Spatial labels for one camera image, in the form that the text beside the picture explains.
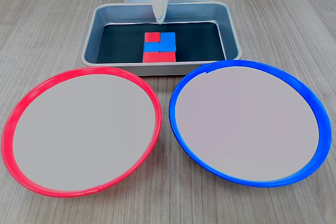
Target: wood grain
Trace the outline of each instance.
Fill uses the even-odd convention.
[[[336,129],[336,0],[218,0],[232,13],[243,59],[303,81]],[[0,0],[0,127],[33,87],[82,67],[93,10],[123,0]],[[164,120],[157,146],[130,177],[98,194],[58,199],[19,185],[0,161],[0,223],[336,222],[336,149],[310,177],[282,188],[250,188],[200,168],[178,145],[169,101],[181,77],[144,78]]]

